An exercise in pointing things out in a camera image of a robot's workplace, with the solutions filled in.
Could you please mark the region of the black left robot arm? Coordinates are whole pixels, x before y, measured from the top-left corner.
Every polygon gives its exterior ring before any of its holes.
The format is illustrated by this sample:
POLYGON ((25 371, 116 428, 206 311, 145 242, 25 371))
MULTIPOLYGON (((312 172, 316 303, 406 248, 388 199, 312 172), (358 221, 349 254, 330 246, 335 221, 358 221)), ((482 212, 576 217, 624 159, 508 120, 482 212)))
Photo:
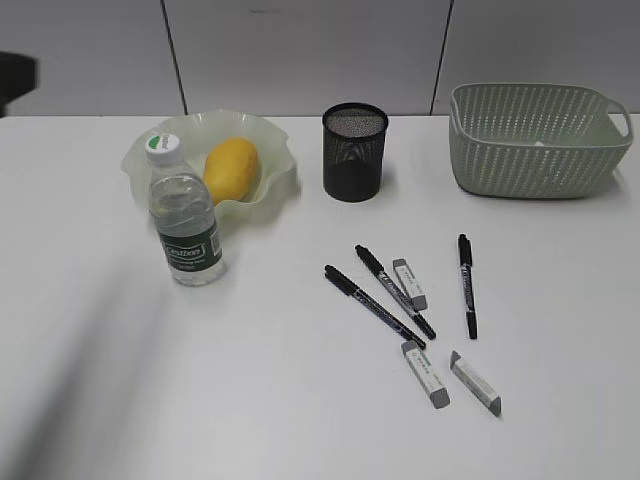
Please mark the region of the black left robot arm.
POLYGON ((29 55, 0 53, 0 116, 7 115, 8 105, 33 92, 39 86, 39 61, 29 55))

